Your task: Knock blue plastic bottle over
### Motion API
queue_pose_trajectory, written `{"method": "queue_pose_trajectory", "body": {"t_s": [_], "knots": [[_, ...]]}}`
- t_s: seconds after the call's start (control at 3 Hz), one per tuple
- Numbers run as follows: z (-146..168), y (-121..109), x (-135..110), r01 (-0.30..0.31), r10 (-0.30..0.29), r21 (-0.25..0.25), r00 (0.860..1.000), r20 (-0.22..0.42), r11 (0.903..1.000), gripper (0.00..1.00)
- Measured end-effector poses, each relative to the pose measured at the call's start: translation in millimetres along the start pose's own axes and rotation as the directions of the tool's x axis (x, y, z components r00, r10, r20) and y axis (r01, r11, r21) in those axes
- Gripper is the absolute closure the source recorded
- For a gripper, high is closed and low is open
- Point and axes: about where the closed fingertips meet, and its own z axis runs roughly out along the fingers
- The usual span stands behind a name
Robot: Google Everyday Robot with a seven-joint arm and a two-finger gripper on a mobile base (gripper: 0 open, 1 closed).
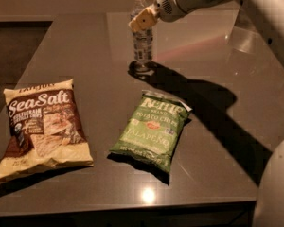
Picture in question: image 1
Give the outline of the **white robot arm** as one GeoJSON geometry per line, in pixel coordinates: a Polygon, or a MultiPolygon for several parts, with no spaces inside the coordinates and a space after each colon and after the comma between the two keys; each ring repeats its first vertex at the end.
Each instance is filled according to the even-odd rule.
{"type": "MultiPolygon", "coordinates": [[[[228,0],[154,0],[130,23],[134,31],[158,21],[174,22],[189,13],[228,0]]],[[[225,110],[233,96],[223,87],[190,80],[167,67],[152,63],[149,71],[130,70],[133,77],[180,97],[222,143],[257,185],[252,227],[284,227],[284,0],[233,0],[240,5],[239,20],[253,26],[269,51],[252,60],[238,58],[234,66],[245,70],[242,82],[246,115],[256,127],[277,140],[273,148],[262,145],[225,110]]]]}

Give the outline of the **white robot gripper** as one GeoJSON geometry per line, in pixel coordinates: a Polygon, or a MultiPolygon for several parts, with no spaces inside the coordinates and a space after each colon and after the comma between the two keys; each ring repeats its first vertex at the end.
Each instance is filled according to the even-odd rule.
{"type": "Polygon", "coordinates": [[[154,0],[154,7],[133,9],[128,23],[132,32],[140,32],[155,26],[158,18],[164,22],[174,22],[196,9],[216,6],[228,0],[154,0]]]}

